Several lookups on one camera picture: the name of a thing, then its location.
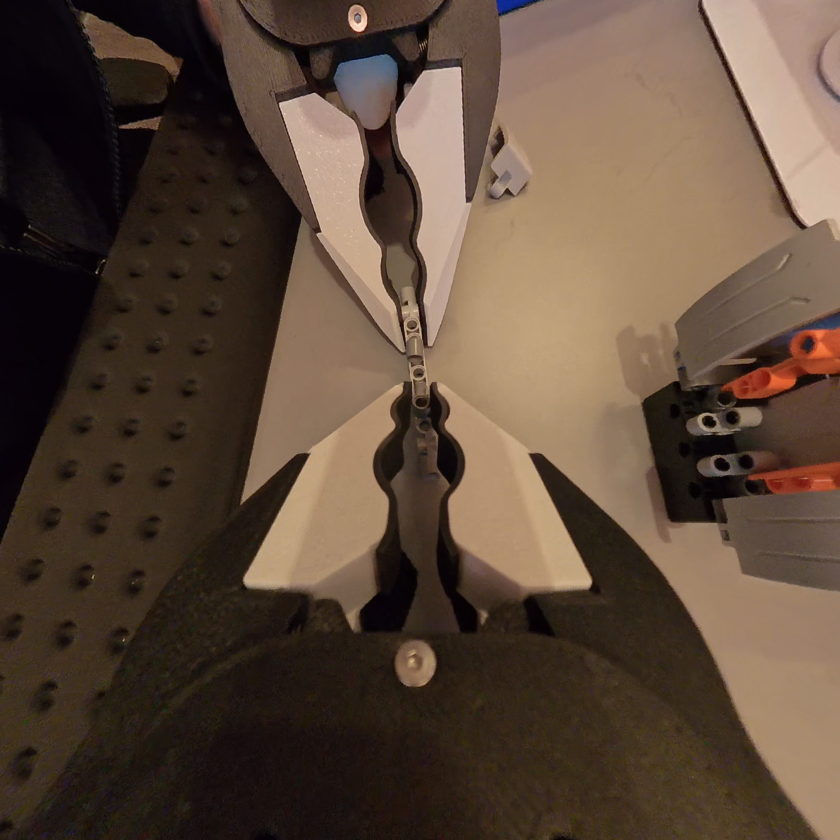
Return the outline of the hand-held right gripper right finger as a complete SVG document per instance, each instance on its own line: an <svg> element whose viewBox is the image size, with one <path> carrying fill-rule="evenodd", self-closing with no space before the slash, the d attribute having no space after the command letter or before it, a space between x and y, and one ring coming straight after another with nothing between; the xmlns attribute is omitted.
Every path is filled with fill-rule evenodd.
<svg viewBox="0 0 840 840"><path fill-rule="evenodd" d="M432 385L439 498L436 574L458 632L531 595L593 581L530 452L441 383Z"/></svg>

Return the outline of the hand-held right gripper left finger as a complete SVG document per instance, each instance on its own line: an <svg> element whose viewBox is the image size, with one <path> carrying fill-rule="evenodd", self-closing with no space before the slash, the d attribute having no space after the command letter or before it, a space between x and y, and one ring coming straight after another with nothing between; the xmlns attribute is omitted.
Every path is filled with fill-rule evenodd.
<svg viewBox="0 0 840 840"><path fill-rule="evenodd" d="M337 601L354 629L403 629L416 570L400 546L392 482L409 416L410 387L397 385L308 452L245 587Z"/></svg>

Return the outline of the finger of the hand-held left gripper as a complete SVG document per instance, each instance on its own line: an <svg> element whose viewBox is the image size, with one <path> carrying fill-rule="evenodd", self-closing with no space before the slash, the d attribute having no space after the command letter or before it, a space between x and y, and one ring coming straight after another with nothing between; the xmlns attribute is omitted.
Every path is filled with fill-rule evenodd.
<svg viewBox="0 0 840 840"><path fill-rule="evenodd" d="M317 94L278 104L314 215L317 238L377 327L404 351L384 281L384 247L363 209L367 154L360 126Z"/></svg>
<svg viewBox="0 0 840 840"><path fill-rule="evenodd" d="M415 187L426 345L442 322L470 203L465 200L461 68L423 71L395 112L397 149Z"/></svg>

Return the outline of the grey orange toy brick model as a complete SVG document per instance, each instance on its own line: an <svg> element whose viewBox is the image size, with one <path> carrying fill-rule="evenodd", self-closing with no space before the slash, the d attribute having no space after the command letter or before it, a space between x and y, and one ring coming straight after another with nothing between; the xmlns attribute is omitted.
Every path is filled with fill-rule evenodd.
<svg viewBox="0 0 840 840"><path fill-rule="evenodd" d="M838 491L838 311L718 373L688 390L677 371L642 403L671 523L718 528L725 498Z"/></svg>

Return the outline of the grey long toy brick beam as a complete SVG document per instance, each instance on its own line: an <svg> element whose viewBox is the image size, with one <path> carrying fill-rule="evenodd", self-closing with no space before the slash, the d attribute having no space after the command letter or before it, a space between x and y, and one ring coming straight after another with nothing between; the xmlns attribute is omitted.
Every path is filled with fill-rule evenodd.
<svg viewBox="0 0 840 840"><path fill-rule="evenodd" d="M410 285L406 285L400 290L398 296L400 296L400 318L401 318L401 327L403 327L404 357L406 357L406 337L410 334L420 334L423 337L423 325L421 325L421 314L418 310L418 304L415 299L415 290ZM407 414L407 429L403 439L403 448L407 454L407 460L415 469L418 480L424 483L432 483L438 480L439 474L438 474L438 469L435 474L426 474L421 471L418 465L418 457L416 457L416 431L415 431L415 422L418 419L427 417L432 422L432 416L430 416L432 394L430 394L430 385L427 380L426 359L423 357L420 364L410 364L410 360L406 357L406 365L407 365L407 379L409 379L409 390L410 390L410 405L409 405L409 414Z"/></svg>

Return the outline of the white metal board stand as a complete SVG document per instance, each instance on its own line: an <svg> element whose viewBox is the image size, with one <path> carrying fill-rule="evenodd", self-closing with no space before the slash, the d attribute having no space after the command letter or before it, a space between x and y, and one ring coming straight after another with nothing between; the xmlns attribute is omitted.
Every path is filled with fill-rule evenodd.
<svg viewBox="0 0 840 840"><path fill-rule="evenodd" d="M700 2L803 226L838 221L838 2Z"/></svg>

